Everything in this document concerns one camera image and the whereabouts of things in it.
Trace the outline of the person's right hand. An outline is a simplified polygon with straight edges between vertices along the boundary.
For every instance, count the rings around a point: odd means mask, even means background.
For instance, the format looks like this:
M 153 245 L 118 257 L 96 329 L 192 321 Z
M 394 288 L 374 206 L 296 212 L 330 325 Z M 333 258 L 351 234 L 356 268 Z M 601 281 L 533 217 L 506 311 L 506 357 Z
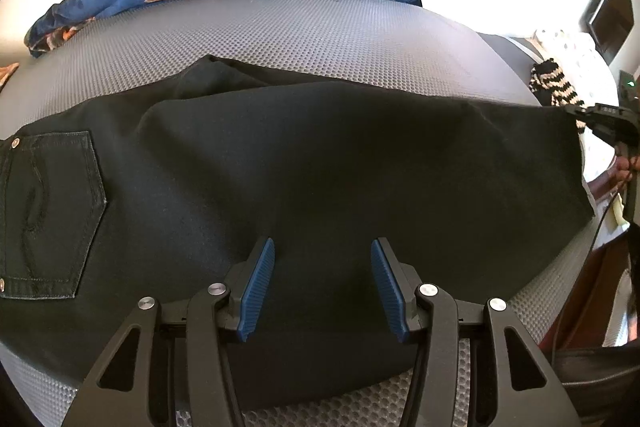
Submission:
M 611 168 L 610 179 L 616 191 L 630 183 L 639 171 L 639 157 L 617 156 Z

